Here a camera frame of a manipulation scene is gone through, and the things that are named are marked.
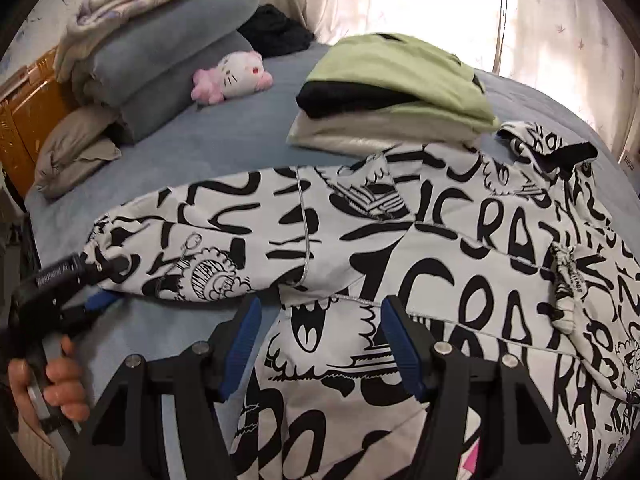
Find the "bare left hand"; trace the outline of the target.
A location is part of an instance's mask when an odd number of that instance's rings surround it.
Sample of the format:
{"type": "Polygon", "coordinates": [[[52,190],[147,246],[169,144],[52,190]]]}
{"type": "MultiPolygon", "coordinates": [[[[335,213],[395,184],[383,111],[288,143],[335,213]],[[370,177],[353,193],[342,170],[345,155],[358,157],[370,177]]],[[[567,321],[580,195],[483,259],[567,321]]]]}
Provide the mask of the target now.
{"type": "MultiPolygon", "coordinates": [[[[74,358],[75,345],[69,336],[60,341],[62,356],[50,361],[46,376],[50,385],[43,389],[43,399],[72,422],[84,422],[90,415],[86,390],[81,383],[82,369],[74,358]]],[[[36,410],[27,388],[32,382],[32,372],[25,360],[13,359],[9,364],[9,383],[13,400],[26,424],[44,435],[36,410]]]]}

